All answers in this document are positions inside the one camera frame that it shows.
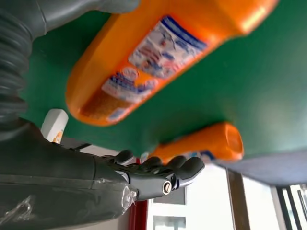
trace orange detergent bottle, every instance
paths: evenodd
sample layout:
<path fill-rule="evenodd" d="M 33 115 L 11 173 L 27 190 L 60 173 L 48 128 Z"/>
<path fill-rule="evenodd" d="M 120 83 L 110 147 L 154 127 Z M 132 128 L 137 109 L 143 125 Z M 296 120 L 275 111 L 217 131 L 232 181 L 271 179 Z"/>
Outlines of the orange detergent bottle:
<path fill-rule="evenodd" d="M 276 3 L 141 0 L 112 15 L 74 66 L 67 107 L 82 122 L 115 124 L 218 46 L 250 33 Z"/>
<path fill-rule="evenodd" d="M 175 141 L 158 146 L 148 157 L 159 157 L 167 164 L 174 157 L 200 157 L 203 162 L 212 160 L 237 161 L 244 155 L 239 131 L 228 122 L 216 123 Z"/>

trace screw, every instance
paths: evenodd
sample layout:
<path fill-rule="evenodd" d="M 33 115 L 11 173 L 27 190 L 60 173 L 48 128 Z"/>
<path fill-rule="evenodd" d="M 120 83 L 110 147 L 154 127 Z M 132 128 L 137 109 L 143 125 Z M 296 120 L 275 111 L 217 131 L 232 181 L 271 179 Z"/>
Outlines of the screw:
<path fill-rule="evenodd" d="M 166 181 L 163 185 L 163 192 L 164 195 L 170 193 L 172 190 L 172 184 L 169 181 Z"/>

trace robotic finger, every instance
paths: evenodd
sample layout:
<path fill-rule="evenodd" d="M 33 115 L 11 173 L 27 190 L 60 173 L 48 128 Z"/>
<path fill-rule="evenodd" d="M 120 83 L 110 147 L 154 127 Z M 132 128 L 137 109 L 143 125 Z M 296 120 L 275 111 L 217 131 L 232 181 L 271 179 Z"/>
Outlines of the robotic finger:
<path fill-rule="evenodd" d="M 138 200 L 166 196 L 172 191 L 188 186 L 205 167 L 199 158 L 187 160 L 183 156 L 175 157 L 167 165 L 163 165 L 157 157 L 149 158 L 142 164 L 120 164 L 132 157 L 130 151 L 125 150 L 115 157 L 104 156 L 102 159 L 137 189 Z"/>

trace green surface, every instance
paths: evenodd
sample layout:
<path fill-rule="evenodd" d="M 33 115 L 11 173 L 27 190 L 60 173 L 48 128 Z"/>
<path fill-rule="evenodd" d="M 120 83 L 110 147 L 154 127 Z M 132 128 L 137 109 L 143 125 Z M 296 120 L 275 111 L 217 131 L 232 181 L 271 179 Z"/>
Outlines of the green surface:
<path fill-rule="evenodd" d="M 70 117 L 64 135 L 139 155 L 228 120 L 241 133 L 248 158 L 305 148 L 306 12 L 307 1 L 281 1 L 253 34 L 222 45 L 122 122 L 103 128 Z M 24 117 L 40 127 L 49 109 L 67 110 L 70 70 L 107 18 L 91 12 L 35 41 Z"/>

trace gray robot arm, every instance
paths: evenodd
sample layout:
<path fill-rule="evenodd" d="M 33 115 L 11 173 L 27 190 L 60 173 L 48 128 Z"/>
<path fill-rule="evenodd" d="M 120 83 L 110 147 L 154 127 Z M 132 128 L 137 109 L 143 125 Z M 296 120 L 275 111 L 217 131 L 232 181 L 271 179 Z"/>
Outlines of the gray robot arm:
<path fill-rule="evenodd" d="M 19 118 L 32 42 L 87 11 L 128 12 L 138 0 L 0 1 L 0 229 L 56 229 L 116 218 L 137 200 L 166 196 L 204 166 L 179 157 L 122 166 L 116 157 L 83 154 L 45 140 Z"/>

